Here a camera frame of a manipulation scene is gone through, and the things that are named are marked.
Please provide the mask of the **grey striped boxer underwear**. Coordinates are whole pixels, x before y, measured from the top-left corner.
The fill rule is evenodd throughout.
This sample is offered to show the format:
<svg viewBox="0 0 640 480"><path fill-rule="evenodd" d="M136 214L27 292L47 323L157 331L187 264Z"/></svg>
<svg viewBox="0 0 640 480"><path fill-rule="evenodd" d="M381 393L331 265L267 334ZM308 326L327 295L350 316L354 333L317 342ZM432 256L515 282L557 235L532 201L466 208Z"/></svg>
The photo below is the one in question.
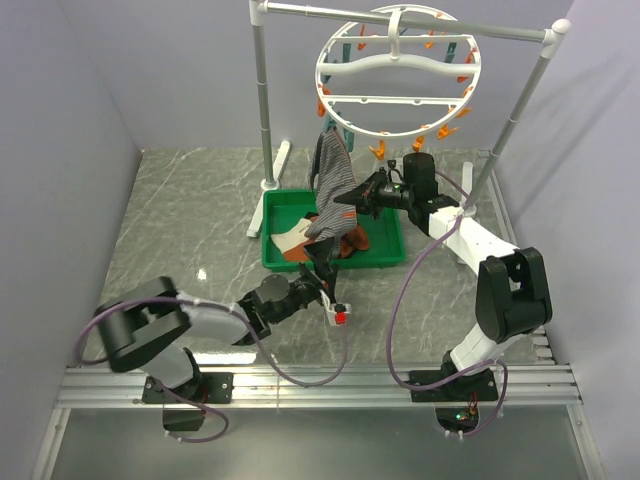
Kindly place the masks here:
<svg viewBox="0 0 640 480"><path fill-rule="evenodd" d="M316 242L334 239L331 259L340 255L341 239L357 227L354 206L334 199L356 188L357 182L344 141L335 127L320 134L308 174L318 216L305 236Z"/></svg>

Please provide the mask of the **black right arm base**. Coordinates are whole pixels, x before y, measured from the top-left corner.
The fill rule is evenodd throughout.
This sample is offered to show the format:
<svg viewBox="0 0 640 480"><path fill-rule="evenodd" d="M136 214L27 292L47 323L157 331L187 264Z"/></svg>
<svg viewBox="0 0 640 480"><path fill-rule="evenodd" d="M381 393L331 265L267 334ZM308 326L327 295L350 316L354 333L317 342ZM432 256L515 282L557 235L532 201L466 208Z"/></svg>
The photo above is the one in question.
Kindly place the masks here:
<svg viewBox="0 0 640 480"><path fill-rule="evenodd" d="M441 370L410 370L408 373L408 383L412 386L432 384L444 378L445 372ZM499 398L494 374L488 368L432 390L412 390L410 395L413 403L496 401Z"/></svg>

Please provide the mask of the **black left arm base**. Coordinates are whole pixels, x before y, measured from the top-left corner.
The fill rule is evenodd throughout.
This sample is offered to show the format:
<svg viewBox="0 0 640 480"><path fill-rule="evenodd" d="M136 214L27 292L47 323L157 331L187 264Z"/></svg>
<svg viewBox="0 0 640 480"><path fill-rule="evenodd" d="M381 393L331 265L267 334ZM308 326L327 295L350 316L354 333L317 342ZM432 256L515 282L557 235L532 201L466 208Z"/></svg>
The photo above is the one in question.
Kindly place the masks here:
<svg viewBox="0 0 640 480"><path fill-rule="evenodd" d="M225 405L232 400L234 374L231 372L201 373L185 385L174 389L176 395L191 402ZM179 400L167 394L152 377L147 377L142 391L143 404L177 404Z"/></svg>

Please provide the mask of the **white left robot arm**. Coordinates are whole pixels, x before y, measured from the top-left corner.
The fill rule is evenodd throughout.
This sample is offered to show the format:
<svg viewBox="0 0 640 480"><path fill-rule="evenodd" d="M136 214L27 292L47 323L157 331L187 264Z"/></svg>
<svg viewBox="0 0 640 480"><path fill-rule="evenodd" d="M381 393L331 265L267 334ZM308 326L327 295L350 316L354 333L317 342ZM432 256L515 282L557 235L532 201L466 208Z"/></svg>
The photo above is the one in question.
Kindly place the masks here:
<svg viewBox="0 0 640 480"><path fill-rule="evenodd" d="M329 238L304 246L312 268L301 263L294 280L271 274L235 303L203 301L166 276L106 302L95 315L109 367L115 373L141 369L176 400L189 402L200 394L202 378L193 354L175 344L187 332L250 346L313 302L323 306L331 325L344 325L351 307L335 297L338 269L331 261L337 245Z"/></svg>

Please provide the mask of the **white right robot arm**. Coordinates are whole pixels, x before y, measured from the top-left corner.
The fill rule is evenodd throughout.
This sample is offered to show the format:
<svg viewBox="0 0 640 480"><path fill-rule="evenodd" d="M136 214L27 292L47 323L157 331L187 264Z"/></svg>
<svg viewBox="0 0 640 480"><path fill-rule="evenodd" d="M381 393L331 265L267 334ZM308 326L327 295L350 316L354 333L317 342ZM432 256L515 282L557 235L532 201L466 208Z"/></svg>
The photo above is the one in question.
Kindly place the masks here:
<svg viewBox="0 0 640 480"><path fill-rule="evenodd" d="M476 323L445 355L443 362L451 368L440 377L442 391L460 400L474 390L474 373L551 320L552 305L542 254L508 243L477 223L440 193L436 175L432 155L409 153L400 168L389 163L334 201L372 218L383 209L405 211L433 248L447 247L476 275Z"/></svg>

